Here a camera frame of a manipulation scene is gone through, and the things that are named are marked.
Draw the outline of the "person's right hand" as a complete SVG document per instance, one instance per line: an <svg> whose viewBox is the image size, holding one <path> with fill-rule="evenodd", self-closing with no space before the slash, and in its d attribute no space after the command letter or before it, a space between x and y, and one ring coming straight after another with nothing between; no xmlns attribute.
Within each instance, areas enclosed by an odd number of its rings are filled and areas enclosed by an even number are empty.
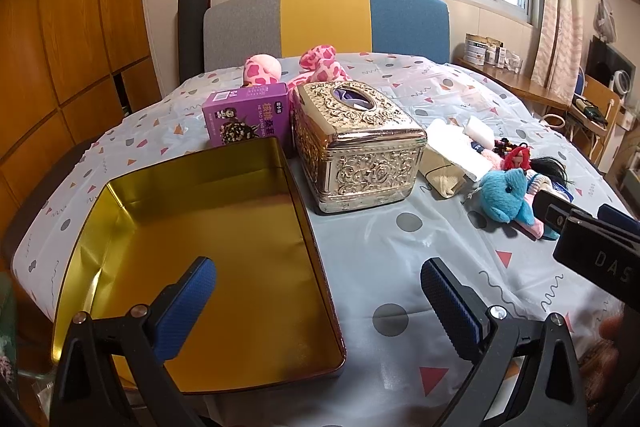
<svg viewBox="0 0 640 427"><path fill-rule="evenodd" d="M623 321L623 313L605 317L599 326L600 337L609 345L618 346L620 344L620 338L623 337Z"/></svg>

